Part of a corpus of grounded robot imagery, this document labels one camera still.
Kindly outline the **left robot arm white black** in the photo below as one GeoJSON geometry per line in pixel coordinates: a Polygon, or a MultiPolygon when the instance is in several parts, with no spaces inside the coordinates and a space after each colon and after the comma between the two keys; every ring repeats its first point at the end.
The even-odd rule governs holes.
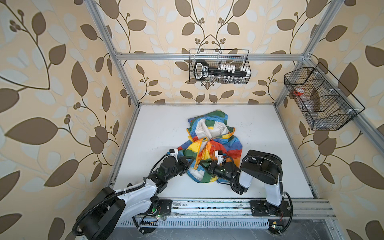
{"type": "Polygon", "coordinates": [[[103,188],[77,217],[72,234],[88,240],[106,240],[120,222],[152,208],[157,194],[167,187],[168,181],[185,174],[194,160],[194,157],[167,153],[142,183],[118,191],[103,188]]]}

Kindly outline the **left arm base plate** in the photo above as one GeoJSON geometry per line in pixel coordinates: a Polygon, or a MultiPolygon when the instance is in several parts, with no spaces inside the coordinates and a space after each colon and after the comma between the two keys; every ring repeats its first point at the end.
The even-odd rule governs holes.
{"type": "Polygon", "coordinates": [[[164,215],[168,215],[172,210],[171,199],[154,199],[149,209],[149,215],[160,218],[164,215]]]}

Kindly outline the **rainbow coloured jacket white lining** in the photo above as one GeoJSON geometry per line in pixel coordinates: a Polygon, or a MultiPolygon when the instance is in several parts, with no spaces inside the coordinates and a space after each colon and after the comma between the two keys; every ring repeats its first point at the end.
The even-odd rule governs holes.
{"type": "Polygon", "coordinates": [[[188,140],[178,147],[179,156],[193,157],[188,176],[199,184],[212,183],[218,178],[207,173],[200,161],[217,161],[216,151],[230,157],[230,165],[240,166],[243,146],[234,135],[235,128],[228,126],[228,115],[216,110],[188,119],[188,140]]]}

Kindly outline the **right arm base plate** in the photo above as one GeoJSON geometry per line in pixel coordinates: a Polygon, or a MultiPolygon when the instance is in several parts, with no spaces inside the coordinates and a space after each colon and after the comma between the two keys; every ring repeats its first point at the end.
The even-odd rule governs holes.
{"type": "Polygon", "coordinates": [[[289,217],[292,213],[290,203],[283,200],[282,203],[276,207],[267,201],[253,200],[249,201],[253,217],[289,217]]]}

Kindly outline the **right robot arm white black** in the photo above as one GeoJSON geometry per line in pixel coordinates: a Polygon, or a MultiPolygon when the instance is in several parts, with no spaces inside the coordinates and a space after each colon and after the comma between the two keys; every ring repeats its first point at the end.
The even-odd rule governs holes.
{"type": "Polygon", "coordinates": [[[204,160],[199,165],[204,171],[219,180],[225,180],[231,189],[241,195],[254,179],[264,183],[266,202],[279,207],[284,199],[283,169],[281,158],[274,154],[249,150],[237,167],[229,156],[218,155],[216,161],[204,160]]]}

